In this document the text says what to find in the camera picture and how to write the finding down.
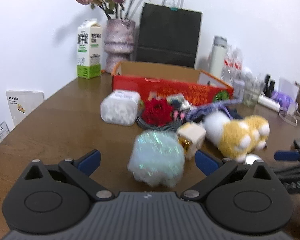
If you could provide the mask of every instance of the flower vase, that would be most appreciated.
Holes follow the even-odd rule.
[[[104,45],[104,50],[108,53],[106,72],[111,73],[119,61],[129,60],[129,54],[134,49],[135,25],[135,22],[130,20],[108,20]]]

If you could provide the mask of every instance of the milk carton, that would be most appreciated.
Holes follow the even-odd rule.
[[[78,28],[77,72],[78,77],[100,76],[100,55],[102,53],[102,27],[97,19],[85,20]]]

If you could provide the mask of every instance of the stuffed animal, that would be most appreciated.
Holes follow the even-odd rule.
[[[222,111],[215,111],[205,117],[203,126],[206,137],[218,147],[224,157],[242,163],[253,149],[266,146],[270,133],[269,123],[258,115],[244,119],[230,120]]]

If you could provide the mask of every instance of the white plastic container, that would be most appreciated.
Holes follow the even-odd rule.
[[[221,78],[226,52],[227,39],[220,36],[214,36],[210,58],[210,74],[214,75],[217,78]]]
[[[268,107],[269,109],[274,110],[276,112],[279,112],[279,110],[280,110],[280,104],[278,102],[276,102],[270,98],[264,97],[262,95],[259,96],[258,103],[260,105]]]
[[[138,92],[114,90],[101,102],[101,118],[107,123],[133,125],[137,117],[139,101]]]

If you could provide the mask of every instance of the red rose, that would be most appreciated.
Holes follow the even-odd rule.
[[[172,122],[172,110],[173,107],[167,103],[166,99],[152,98],[151,101],[145,102],[141,117],[147,124],[162,126]]]

